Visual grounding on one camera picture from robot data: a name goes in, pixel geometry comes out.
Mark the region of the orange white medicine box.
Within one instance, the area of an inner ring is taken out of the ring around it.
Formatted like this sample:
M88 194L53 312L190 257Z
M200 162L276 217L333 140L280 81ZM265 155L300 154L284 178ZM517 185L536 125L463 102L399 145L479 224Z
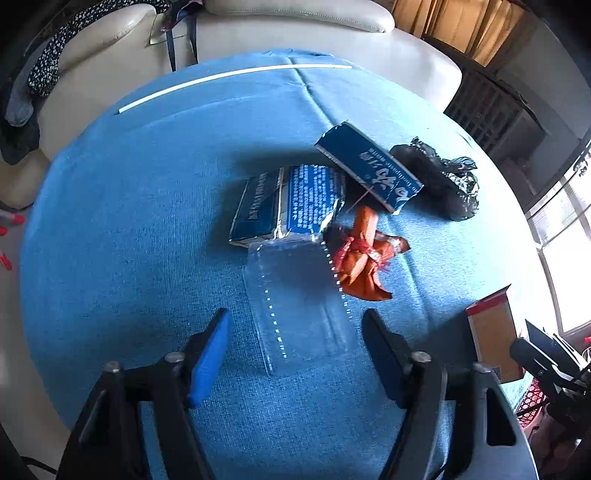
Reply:
M466 309L477 359L492 368L501 384L521 380L525 374L510 355L513 342L525 333L525 320L520 309L512 307L510 288L507 285Z

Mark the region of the clear plastic blister pack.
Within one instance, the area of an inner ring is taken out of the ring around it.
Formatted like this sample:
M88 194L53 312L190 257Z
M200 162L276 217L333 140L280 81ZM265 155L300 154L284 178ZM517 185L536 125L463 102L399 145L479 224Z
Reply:
M254 243L243 281L270 376L324 365L356 347L351 311L325 243Z

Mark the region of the orange snack wrapper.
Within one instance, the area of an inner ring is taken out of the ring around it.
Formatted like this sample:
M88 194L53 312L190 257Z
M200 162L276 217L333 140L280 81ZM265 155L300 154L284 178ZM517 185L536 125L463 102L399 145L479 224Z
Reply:
M356 210L352 227L335 225L324 234L342 292L370 302L393 299L380 275L394 258L411 250L407 239L380 231L378 222L377 212L362 206Z

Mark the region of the blue foil box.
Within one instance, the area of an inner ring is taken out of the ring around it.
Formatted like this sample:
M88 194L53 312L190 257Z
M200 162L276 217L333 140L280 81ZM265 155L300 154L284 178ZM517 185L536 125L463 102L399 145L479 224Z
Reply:
M228 242L239 247L267 240L318 241L346 200L338 169L301 164L249 178Z

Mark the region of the blue toothpaste box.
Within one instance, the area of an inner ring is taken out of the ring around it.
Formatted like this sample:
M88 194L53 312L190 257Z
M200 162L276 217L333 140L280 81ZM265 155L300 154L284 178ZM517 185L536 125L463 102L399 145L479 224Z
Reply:
M329 129L315 148L391 214L398 215L424 187L407 167L349 122Z

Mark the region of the black plastic bag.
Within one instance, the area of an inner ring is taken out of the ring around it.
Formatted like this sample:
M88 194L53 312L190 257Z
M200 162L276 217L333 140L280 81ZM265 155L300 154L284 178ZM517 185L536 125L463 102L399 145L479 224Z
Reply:
M394 145L390 154L420 180L423 190L444 217L459 222L477 214L480 185L472 158L441 157L418 137L410 144Z

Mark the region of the red mesh basket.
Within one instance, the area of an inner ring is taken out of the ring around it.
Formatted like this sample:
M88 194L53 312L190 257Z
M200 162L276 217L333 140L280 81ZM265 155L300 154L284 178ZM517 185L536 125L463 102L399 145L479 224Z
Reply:
M522 416L529 414L531 411L537 411L546 398L547 396L542 391L539 381L533 379L515 408L516 415Z

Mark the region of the blue tablecloth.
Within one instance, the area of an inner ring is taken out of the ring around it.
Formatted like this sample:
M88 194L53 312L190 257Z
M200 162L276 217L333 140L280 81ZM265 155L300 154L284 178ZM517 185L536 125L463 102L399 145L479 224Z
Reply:
M466 308L507 285L532 323L554 321L531 231L504 177L454 121L401 85L328 55L269 51L194 65L118 101L53 160L21 248L31 357L72 427L103 365L149 364L226 308L228 354L192 419L220 479L375 479L401 423L368 352L270 377L228 231L247 178L319 163L315 143L348 121L389 148L418 137L477 165L464 222L421 198L380 227L411 250L377 308L449 364L474 360Z

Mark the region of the wooden crib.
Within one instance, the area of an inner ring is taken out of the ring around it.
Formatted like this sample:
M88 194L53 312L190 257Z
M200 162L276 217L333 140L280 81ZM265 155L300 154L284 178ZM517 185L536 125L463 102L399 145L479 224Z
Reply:
M444 52L462 72L460 87L445 114L495 162L529 158L545 139L546 130L526 100L460 51L446 47Z

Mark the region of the grey dark clothes pile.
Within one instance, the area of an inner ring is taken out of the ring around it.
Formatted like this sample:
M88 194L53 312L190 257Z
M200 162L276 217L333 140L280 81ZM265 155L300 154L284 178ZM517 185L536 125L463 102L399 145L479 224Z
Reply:
M38 102L27 81L46 45L44 41L32 51L1 88L1 157L8 165L17 165L39 147Z

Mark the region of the cream leather sofa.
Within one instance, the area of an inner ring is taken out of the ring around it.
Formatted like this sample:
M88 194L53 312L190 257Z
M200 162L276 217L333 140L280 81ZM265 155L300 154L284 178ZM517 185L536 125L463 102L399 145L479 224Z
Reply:
M4 61L10 74L1 88L39 45L20 60ZM398 28L393 14L373 1L171 1L163 13L132 5L66 44L56 86L47 98L35 97L39 147L17 165L1 157L2 206L31 205L56 153L137 87L194 64L271 49L351 61L438 110L448 107L462 80L448 56Z

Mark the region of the polka dot garment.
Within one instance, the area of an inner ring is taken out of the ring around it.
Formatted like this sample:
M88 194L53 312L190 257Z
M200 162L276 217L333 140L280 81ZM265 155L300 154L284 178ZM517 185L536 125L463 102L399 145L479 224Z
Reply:
M33 97L47 98L60 78L59 59L66 44L104 16L136 4L150 5L157 13L163 13L171 6L171 1L104 0L79 11L60 27L42 50L27 78L29 93Z

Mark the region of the orange curtains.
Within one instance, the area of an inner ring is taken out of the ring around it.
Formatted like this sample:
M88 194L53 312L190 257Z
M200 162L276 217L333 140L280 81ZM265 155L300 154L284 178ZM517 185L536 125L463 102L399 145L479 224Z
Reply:
M401 30L450 46L482 66L528 17L516 1L487 0L398 0L392 13Z

